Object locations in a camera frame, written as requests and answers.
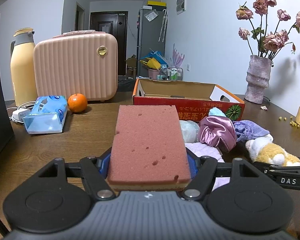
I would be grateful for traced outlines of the lilac fluffy towel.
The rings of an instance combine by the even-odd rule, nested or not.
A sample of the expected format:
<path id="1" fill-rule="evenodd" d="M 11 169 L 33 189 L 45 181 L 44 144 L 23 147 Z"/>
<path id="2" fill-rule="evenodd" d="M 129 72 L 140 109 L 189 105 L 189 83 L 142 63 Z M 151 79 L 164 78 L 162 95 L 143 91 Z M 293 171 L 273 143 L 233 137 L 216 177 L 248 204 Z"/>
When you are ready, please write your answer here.
<path id="1" fill-rule="evenodd" d="M 222 158 L 222 153 L 218 148 L 211 147 L 207 144 L 202 144 L 200 142 L 185 143 L 185 147 L 189 149 L 197 157 L 210 156 L 215 158 L 219 163 L 225 163 L 224 159 Z M 218 177 L 215 179 L 215 184 L 212 190 L 214 191 L 215 189 L 225 184 L 228 184 L 229 182 L 230 182 L 229 177 Z"/>

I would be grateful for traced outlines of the yellow white plush toy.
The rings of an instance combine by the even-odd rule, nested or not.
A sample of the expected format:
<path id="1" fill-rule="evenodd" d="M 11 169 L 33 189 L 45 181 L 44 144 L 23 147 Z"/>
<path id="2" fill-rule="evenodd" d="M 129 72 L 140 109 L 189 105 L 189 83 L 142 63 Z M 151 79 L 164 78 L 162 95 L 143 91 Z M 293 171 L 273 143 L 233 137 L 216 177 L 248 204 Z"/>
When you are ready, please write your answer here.
<path id="1" fill-rule="evenodd" d="M 245 148 L 252 162 L 276 166 L 300 166 L 300 159 L 288 153 L 280 145 L 273 143 L 273 137 L 270 134 L 248 140 Z"/>

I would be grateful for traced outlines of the pink layered sponge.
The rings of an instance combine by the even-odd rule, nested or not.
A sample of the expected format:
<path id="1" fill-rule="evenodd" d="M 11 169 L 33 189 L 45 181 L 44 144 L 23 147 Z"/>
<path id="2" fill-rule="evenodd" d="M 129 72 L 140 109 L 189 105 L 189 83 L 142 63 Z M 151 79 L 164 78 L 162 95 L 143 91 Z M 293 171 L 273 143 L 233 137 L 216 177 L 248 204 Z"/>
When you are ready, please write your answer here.
<path id="1" fill-rule="evenodd" d="M 175 106 L 119 107 L 107 180 L 116 191 L 181 191 L 188 185 L 191 174 Z"/>

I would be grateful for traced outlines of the iridescent plastic bag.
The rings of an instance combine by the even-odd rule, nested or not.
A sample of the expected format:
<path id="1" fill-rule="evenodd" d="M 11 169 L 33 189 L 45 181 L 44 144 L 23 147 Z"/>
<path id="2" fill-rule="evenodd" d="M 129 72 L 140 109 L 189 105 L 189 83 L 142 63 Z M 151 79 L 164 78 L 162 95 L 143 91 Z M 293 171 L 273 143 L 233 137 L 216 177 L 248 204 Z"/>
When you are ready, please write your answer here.
<path id="1" fill-rule="evenodd" d="M 199 125 L 191 120 L 180 120 L 181 132 L 185 143 L 198 142 Z"/>

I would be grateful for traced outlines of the pink satin scrunchie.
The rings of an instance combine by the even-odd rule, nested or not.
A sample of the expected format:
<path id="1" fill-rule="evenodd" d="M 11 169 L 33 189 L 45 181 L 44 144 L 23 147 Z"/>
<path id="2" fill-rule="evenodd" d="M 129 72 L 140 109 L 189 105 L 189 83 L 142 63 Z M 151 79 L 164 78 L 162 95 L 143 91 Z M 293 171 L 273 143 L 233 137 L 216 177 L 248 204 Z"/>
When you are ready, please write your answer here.
<path id="1" fill-rule="evenodd" d="M 206 116 L 199 122 L 198 141 L 219 148 L 222 153 L 230 152 L 235 146 L 237 135 L 232 121 L 223 116 Z"/>

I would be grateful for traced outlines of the purple drawstring pouch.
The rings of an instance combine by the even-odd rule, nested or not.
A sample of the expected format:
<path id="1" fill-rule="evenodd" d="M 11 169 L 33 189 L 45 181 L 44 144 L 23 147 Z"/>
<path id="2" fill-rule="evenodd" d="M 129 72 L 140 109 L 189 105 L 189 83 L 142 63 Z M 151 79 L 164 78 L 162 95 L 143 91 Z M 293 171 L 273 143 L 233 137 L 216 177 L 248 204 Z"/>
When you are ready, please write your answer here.
<path id="1" fill-rule="evenodd" d="M 241 120 L 233 122 L 237 136 L 237 142 L 254 140 L 259 137 L 265 137 L 270 132 L 250 120 Z"/>

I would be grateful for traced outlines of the light blue plush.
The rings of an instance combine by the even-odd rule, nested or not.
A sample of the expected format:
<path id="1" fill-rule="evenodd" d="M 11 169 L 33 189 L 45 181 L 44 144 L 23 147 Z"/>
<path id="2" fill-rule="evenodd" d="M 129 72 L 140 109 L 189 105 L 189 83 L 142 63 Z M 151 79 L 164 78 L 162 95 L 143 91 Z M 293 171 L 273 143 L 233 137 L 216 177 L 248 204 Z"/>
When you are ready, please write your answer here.
<path id="1" fill-rule="evenodd" d="M 221 116 L 226 117 L 226 115 L 217 107 L 212 107 L 209 110 L 208 116 Z"/>

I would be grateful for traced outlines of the orange fruit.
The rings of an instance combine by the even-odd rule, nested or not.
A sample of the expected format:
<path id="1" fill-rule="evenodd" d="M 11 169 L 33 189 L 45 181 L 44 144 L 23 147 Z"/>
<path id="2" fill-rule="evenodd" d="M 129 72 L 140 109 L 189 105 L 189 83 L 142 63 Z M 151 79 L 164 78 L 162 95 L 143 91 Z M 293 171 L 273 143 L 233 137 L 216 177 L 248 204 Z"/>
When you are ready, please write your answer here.
<path id="1" fill-rule="evenodd" d="M 81 93 L 72 94 L 68 98 L 68 107 L 73 113 L 81 113 L 86 110 L 87 106 L 87 98 Z"/>

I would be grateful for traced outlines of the red cardboard box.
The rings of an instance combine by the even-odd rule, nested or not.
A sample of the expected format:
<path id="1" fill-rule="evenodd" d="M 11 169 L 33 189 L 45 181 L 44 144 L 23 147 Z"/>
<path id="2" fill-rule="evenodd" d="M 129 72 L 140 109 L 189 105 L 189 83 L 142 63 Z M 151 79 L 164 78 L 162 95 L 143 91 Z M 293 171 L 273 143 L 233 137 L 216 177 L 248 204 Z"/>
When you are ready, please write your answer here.
<path id="1" fill-rule="evenodd" d="M 213 83 L 137 79 L 134 105 L 175 106 L 180 120 L 200 122 L 213 107 L 232 121 L 242 118 L 245 102 Z"/>

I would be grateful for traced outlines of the pink ribbed suitcase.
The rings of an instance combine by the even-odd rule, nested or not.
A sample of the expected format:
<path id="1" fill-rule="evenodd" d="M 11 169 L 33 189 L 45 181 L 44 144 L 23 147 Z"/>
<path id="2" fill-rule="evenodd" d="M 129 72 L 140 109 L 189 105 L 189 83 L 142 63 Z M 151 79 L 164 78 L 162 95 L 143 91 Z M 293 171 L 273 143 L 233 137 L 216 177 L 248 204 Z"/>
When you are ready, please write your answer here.
<path id="1" fill-rule="evenodd" d="M 55 36 L 33 51 L 38 96 L 81 93 L 89 101 L 106 101 L 117 91 L 117 62 L 110 59 L 103 32 L 83 30 Z"/>

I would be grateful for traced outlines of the dried pink roses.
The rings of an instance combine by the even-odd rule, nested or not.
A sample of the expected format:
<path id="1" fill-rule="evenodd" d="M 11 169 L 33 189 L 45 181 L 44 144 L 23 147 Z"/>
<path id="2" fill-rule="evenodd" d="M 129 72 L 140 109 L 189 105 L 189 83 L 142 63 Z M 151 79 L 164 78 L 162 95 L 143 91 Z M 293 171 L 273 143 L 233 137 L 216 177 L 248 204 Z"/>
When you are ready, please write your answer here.
<path id="1" fill-rule="evenodd" d="M 238 34 L 242 40 L 247 41 L 250 52 L 253 53 L 250 40 L 257 42 L 256 55 L 262 58 L 273 59 L 287 45 L 291 45 L 294 54 L 296 47 L 289 40 L 292 30 L 300 33 L 300 11 L 292 17 L 286 10 L 276 11 L 276 25 L 270 25 L 270 12 L 277 6 L 277 0 L 255 0 L 252 8 L 247 4 L 240 5 L 236 10 L 236 18 L 240 21 L 248 21 L 251 30 L 239 28 Z"/>

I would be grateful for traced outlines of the cream thermos jug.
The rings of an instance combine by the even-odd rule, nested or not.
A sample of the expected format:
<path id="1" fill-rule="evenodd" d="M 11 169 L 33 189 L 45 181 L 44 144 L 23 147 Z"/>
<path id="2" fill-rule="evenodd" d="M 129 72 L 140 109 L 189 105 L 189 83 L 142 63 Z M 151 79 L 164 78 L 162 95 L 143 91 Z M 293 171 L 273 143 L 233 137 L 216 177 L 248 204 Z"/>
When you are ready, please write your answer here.
<path id="1" fill-rule="evenodd" d="M 34 74 L 33 51 L 34 30 L 23 28 L 17 30 L 11 42 L 11 79 L 15 105 L 17 107 L 24 103 L 37 99 L 37 89 Z"/>

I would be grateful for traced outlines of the dark entrance door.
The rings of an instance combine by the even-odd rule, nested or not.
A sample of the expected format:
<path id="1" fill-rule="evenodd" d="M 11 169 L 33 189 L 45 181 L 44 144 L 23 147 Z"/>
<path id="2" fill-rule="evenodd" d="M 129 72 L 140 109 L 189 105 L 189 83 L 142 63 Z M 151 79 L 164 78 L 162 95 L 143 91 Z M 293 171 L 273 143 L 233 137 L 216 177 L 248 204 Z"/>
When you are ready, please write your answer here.
<path id="1" fill-rule="evenodd" d="M 127 50 L 127 11 L 106 11 L 90 13 L 90 29 L 105 33 L 106 44 L 110 59 L 117 62 L 117 74 L 126 74 Z"/>

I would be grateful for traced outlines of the grey refrigerator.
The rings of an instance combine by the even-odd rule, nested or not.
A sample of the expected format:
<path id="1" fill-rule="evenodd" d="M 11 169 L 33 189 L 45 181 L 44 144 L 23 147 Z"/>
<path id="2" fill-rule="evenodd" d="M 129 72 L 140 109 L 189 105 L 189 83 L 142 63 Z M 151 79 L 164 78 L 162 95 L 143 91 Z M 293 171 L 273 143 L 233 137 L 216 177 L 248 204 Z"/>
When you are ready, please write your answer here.
<path id="1" fill-rule="evenodd" d="M 148 70 L 140 62 L 151 51 L 165 53 L 165 43 L 159 42 L 159 35 L 162 25 L 164 12 L 148 9 L 140 9 L 138 15 L 138 35 L 137 35 L 137 75 L 148 77 Z"/>

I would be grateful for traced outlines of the yellow box on fridge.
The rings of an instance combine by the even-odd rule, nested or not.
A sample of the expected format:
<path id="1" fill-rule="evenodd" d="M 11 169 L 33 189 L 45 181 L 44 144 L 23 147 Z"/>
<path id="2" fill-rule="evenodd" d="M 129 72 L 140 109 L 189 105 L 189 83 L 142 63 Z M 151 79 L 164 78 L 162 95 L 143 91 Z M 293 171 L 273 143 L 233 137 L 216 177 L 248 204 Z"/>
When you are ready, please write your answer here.
<path id="1" fill-rule="evenodd" d="M 165 2 L 158 2 L 158 1 L 147 1 L 147 6 L 151 6 L 153 10 L 163 11 L 166 9 Z"/>

